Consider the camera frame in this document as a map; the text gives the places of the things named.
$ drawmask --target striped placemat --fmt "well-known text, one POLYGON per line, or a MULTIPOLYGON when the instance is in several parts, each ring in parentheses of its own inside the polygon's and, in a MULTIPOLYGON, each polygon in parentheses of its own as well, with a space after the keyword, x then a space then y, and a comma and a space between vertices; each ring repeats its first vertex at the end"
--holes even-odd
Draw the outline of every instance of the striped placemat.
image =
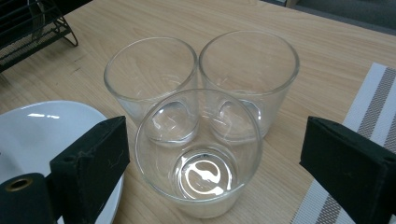
MULTIPOLYGON (((396 153, 396 69, 373 63, 343 125, 396 153)), ((314 180, 291 223, 354 222, 314 180)), ((396 216, 390 223, 396 224, 396 216)))

